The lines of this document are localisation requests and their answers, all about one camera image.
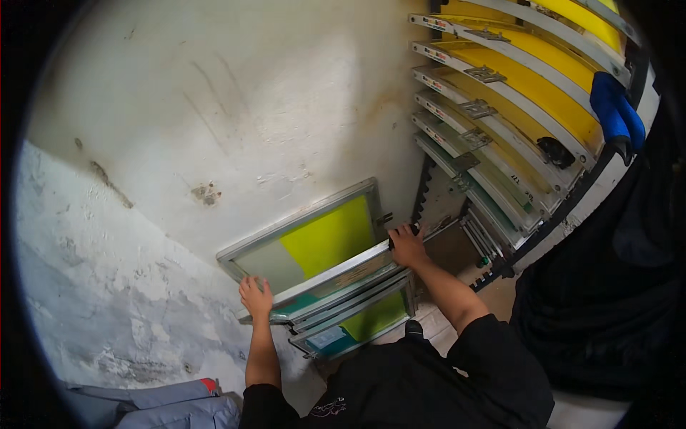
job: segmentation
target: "white wall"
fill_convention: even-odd
[[[426,7],[103,0],[82,16],[19,165],[22,276],[58,376],[242,392],[251,331],[215,254],[370,176],[395,223],[409,218],[423,159],[410,68],[425,60],[407,44],[429,33],[406,19]],[[306,413],[324,383],[274,335]]]
[[[30,143],[19,161],[19,268],[56,375],[132,389],[210,377],[242,395],[252,328],[229,310],[235,283],[95,175]],[[272,332],[284,394],[308,413],[324,382],[284,327]]]
[[[429,37],[407,14],[426,7],[100,1],[60,53],[29,139],[76,168],[97,162],[206,262],[370,176],[407,220],[423,159],[410,68],[425,62],[407,44]],[[212,197],[197,198],[210,182]]]

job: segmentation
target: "wall paint peeling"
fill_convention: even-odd
[[[30,143],[19,172],[21,276],[58,377],[123,388],[210,377],[242,395],[252,329],[230,311],[234,283],[89,172]],[[287,399],[306,413],[324,382],[273,330]]]

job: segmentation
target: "black fabric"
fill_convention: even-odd
[[[251,386],[240,427],[544,428],[554,405],[541,366],[492,314],[470,323],[446,359],[428,340],[403,338],[343,362],[328,385],[302,419],[276,387]]]
[[[634,400],[661,365],[684,262],[664,127],[656,118],[608,198],[517,281],[510,324],[560,390]]]

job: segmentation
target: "scratch marks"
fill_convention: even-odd
[[[100,164],[96,163],[95,161],[91,161],[91,168],[93,169],[95,175],[105,184],[105,186],[114,191],[124,207],[127,209],[133,208],[133,202],[131,202],[131,200],[129,200],[126,195],[115,186],[114,183],[110,182],[110,178],[107,176],[105,169],[101,167]]]
[[[215,100],[217,101],[217,103],[219,103],[220,107],[222,108],[222,112],[224,112],[224,114],[227,117],[229,117],[228,112],[224,107],[224,103],[222,103],[222,101],[220,100],[219,94],[217,93],[217,90],[215,89],[214,85],[212,85],[212,81],[210,80],[210,77],[207,75],[207,73],[205,73],[205,70],[201,69],[195,61],[191,61],[191,65],[200,72],[203,78],[205,78],[205,82],[207,82],[207,86],[209,86],[210,91],[212,91],[212,95],[214,95]]]
[[[212,134],[212,137],[214,138],[214,140],[215,140],[217,146],[219,146],[219,148],[222,150],[222,152],[225,153],[225,154],[228,156],[228,154],[226,153],[226,151],[225,151],[224,148],[222,147],[222,144],[219,142],[219,138],[217,137],[217,135],[215,134],[215,132],[212,130],[212,127],[210,127],[210,124],[207,122],[207,120],[205,119],[205,117],[202,116],[202,113],[200,113],[200,110],[198,109],[198,107],[196,106],[196,104],[193,103],[193,100],[191,100],[191,98],[190,98],[190,97],[188,96],[188,94],[186,94],[185,92],[183,93],[183,97],[186,99],[186,101],[188,102],[188,104],[191,105],[191,107],[193,108],[193,110],[196,112],[196,115],[198,115],[198,117],[202,120],[202,123],[205,124],[205,126],[207,127],[207,130],[210,132],[210,134]]]
[[[228,74],[229,79],[231,79],[233,86],[236,88],[236,92],[238,93],[238,98],[241,101],[241,104],[243,104],[243,107],[248,112],[250,118],[252,118],[252,113],[250,112],[250,107],[248,106],[248,102],[246,101],[246,97],[243,94],[243,91],[241,91],[241,87],[238,85],[238,80],[236,79],[236,76],[234,76],[233,71],[231,71],[231,67],[228,66],[228,62],[224,59],[223,56],[219,55],[218,52],[215,52],[214,54],[217,57],[217,59],[220,61],[220,63],[224,66],[224,70],[226,70],[226,74]]]
[[[128,37],[124,36],[124,40],[128,39],[131,40],[133,38],[133,32],[136,31],[136,24],[133,25],[133,28],[131,29],[131,32],[129,33]]]

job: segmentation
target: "metal bracket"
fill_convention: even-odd
[[[393,220],[393,212],[391,211],[390,213],[386,213],[380,218],[377,218],[377,225],[381,226],[387,222],[390,222]]]
[[[493,141],[493,139],[480,128],[472,128],[471,130],[460,134],[460,138],[467,143],[469,150],[477,150]]]
[[[461,174],[458,173],[453,179],[452,183],[448,183],[448,194],[454,194],[455,192],[462,192],[463,194],[472,188],[472,183],[465,180]]]
[[[495,115],[496,113],[498,113],[497,110],[495,110],[493,107],[489,106],[485,100],[481,100],[480,98],[477,98],[476,100],[474,100],[472,102],[466,102],[466,103],[458,104],[458,106],[462,110],[464,110],[464,112],[471,119],[479,119],[482,117],[491,116],[491,115]]]
[[[483,67],[476,67],[474,69],[466,69],[462,71],[470,75],[472,78],[475,78],[476,80],[479,80],[485,84],[490,84],[493,82],[503,82],[507,80],[505,76],[498,73],[497,71],[494,72],[493,69],[486,67],[486,65],[484,65]]]
[[[498,42],[505,42],[505,43],[511,43],[511,40],[509,38],[503,37],[503,33],[500,32],[498,34],[492,33],[488,31],[488,27],[484,27],[483,30],[465,30],[465,33],[473,34],[475,36],[483,37],[486,40],[495,40]],[[455,36],[459,37],[460,35],[458,34],[457,30],[455,31]]]
[[[455,173],[457,173],[459,176],[460,173],[465,172],[470,168],[474,168],[480,163],[481,161],[479,161],[472,152],[465,152],[457,158],[453,158],[453,160],[450,161],[450,166],[453,168],[453,171],[455,171]]]

